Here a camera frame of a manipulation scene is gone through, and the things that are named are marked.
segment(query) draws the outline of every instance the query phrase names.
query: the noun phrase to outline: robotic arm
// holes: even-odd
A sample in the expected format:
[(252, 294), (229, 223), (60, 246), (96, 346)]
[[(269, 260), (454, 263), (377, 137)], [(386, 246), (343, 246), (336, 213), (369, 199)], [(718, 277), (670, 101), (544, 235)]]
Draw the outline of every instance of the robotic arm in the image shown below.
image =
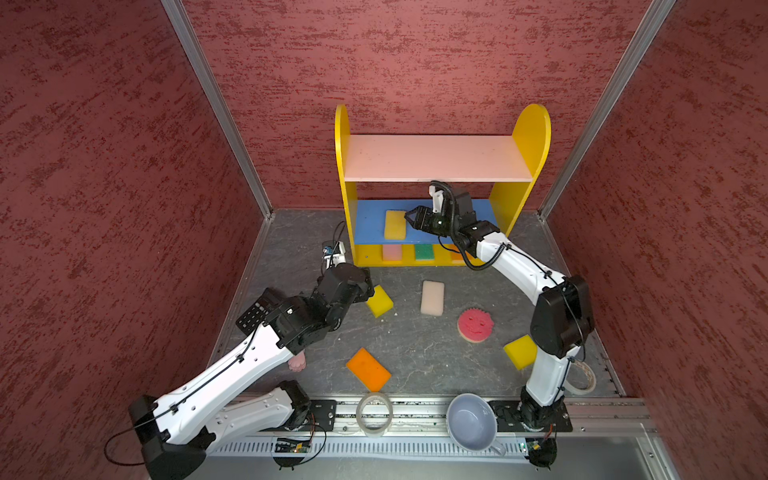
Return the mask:
[(129, 408), (153, 480), (181, 480), (211, 452), (247, 432), (302, 425), (310, 399), (296, 382), (227, 407), (248, 385), (341, 326), (353, 303), (368, 300), (368, 269), (331, 256), (309, 297), (285, 300), (267, 289), (244, 316), (253, 331), (218, 362), (173, 392), (142, 396)]
[[(586, 282), (580, 276), (568, 278), (539, 263), (493, 223), (478, 221), (466, 191), (434, 180), (429, 193), (431, 209), (421, 206), (406, 214), (411, 227), (450, 237), (469, 268), (485, 270), (493, 266), (535, 305), (531, 338), (538, 351), (516, 416), (531, 431), (549, 427), (563, 402), (568, 367), (594, 330)], [(468, 254), (485, 263), (473, 265)]]

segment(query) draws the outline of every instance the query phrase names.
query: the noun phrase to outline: pink shelf board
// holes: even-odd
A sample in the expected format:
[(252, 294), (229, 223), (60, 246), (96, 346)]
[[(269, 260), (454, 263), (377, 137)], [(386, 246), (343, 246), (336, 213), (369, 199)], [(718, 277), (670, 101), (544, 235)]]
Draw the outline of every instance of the pink shelf board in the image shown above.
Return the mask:
[(510, 135), (350, 135), (344, 180), (530, 182)]

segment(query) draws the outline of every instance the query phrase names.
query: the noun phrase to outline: yellow shelf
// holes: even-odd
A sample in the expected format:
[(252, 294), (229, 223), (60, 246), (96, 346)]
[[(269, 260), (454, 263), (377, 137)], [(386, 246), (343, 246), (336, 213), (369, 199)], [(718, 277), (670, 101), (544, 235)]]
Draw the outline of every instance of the yellow shelf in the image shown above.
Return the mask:
[(439, 245), (433, 246), (435, 259), (432, 261), (416, 261), (413, 245), (404, 245), (399, 262), (383, 261), (381, 245), (355, 245), (357, 182), (494, 182), (489, 198), (491, 208), (499, 229), (509, 236), (547, 160), (551, 134), (549, 113), (539, 104), (531, 104), (520, 113), (511, 136), (351, 135), (346, 106), (338, 105), (334, 129), (336, 166), (354, 264), (464, 264)]

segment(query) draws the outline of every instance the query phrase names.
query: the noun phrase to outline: mug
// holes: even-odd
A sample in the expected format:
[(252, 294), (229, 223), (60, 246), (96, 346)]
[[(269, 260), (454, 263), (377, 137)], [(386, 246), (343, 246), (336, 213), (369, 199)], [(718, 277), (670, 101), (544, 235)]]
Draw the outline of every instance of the mug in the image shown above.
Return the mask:
[(462, 393), (448, 405), (445, 415), (448, 434), (456, 445), (470, 452), (482, 452), (490, 448), (504, 456), (507, 449), (498, 440), (496, 415), (485, 400), (474, 393)]

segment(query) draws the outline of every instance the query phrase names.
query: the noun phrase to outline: textured red wall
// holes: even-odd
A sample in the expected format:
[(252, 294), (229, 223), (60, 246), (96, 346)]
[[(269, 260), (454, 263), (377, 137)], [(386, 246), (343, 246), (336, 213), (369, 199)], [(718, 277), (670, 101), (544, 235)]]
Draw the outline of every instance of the textured red wall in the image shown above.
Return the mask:
[(160, 2), (3, 2), (0, 62), (0, 477), (146, 478), (101, 447), (205, 367), (257, 206)]
[(685, 478), (768, 478), (768, 4), (678, 0), (550, 223)]
[[(536, 208), (649, 0), (184, 4), (276, 207), (341, 207), (338, 103), (353, 133), (511, 134), (539, 102), (554, 132)], [(421, 198), (426, 186), (366, 184), (359, 195)]]

